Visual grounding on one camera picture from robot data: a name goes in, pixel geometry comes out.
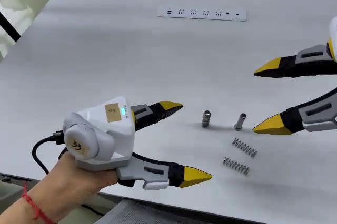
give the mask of metal spring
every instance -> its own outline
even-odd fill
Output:
[[[203,128],[207,128],[210,124],[210,119],[211,119],[211,112],[206,110],[202,116],[202,126]]]
[[[223,160],[222,164],[227,165],[228,167],[241,172],[245,175],[248,175],[249,172],[249,167],[247,167],[246,165],[243,165],[235,160],[230,159],[229,157],[225,157],[225,159]]]
[[[245,144],[238,138],[235,138],[234,141],[232,142],[232,145],[236,146],[237,148],[241,149],[243,152],[246,154],[250,155],[252,158],[254,158],[257,154],[257,151],[253,149],[251,146]]]

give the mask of power strip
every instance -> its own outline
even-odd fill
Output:
[[[247,11],[238,9],[184,8],[161,6],[158,9],[157,16],[244,22],[247,20]]]

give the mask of white table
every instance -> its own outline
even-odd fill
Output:
[[[249,20],[156,17],[163,4],[242,6]],[[41,179],[31,158],[64,117],[118,95],[132,104],[177,101],[184,109],[137,132],[135,152],[199,167],[213,179],[185,189],[102,190],[268,223],[335,223],[337,131],[268,136],[251,128],[337,86],[336,76],[267,79],[268,60],[325,44],[335,0],[51,0],[0,64],[0,172]],[[204,110],[211,127],[200,126]],[[233,130],[247,113],[244,130]],[[255,147],[254,160],[231,146]],[[48,168],[62,147],[41,147]],[[248,177],[222,165],[251,167]]]

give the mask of black cable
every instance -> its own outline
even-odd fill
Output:
[[[18,31],[11,25],[11,23],[6,19],[6,17],[0,12],[0,26],[9,34],[9,36],[17,42],[21,35]]]
[[[103,214],[101,212],[96,211],[92,207],[85,205],[85,204],[82,204],[81,207],[86,208],[86,209],[90,210],[91,212],[93,212],[93,213],[95,213],[95,214],[97,214],[99,216],[104,216],[105,215],[105,214]]]
[[[54,134],[53,136],[50,136],[48,138],[44,138],[40,141],[38,141],[33,149],[32,149],[32,156],[33,156],[33,159],[35,160],[35,162],[44,170],[44,172],[48,175],[49,173],[49,170],[47,169],[47,167],[41,162],[41,160],[37,157],[36,155],[36,151],[38,149],[38,147],[40,147],[42,144],[46,143],[46,142],[49,142],[49,141],[55,141],[56,144],[61,144],[61,142],[63,141],[63,133],[61,134]],[[59,155],[59,159],[60,157],[62,156],[61,154],[64,154],[65,152],[67,151],[67,149],[65,148]],[[91,212],[99,215],[99,216],[104,216],[105,214],[101,213],[101,212],[98,212],[96,211],[95,209],[93,209],[92,207],[88,206],[88,205],[85,205],[85,204],[82,204],[81,207],[83,208],[86,208],[88,210],[90,210]]]
[[[45,172],[46,174],[49,173],[49,170],[48,170],[47,167],[41,162],[41,160],[37,157],[36,151],[37,151],[37,148],[38,148],[38,147],[40,147],[42,144],[44,144],[44,143],[46,143],[46,142],[49,142],[49,141],[51,141],[51,138],[50,138],[50,137],[44,138],[44,139],[38,141],[38,142],[34,145],[34,147],[33,147],[33,149],[32,149],[32,156],[33,156],[33,159],[34,159],[35,162],[37,162],[37,164],[44,170],[44,172]]]

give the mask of metal screw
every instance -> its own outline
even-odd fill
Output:
[[[247,117],[246,114],[244,114],[244,113],[240,114],[240,117],[237,120],[237,123],[234,125],[235,130],[239,131],[239,130],[242,129],[242,124],[243,124],[244,120],[246,119],[246,117]]]
[[[209,112],[208,110],[206,110],[204,112],[203,117],[202,117],[202,127],[203,128],[207,128],[209,126],[210,119],[211,119],[211,112]]]

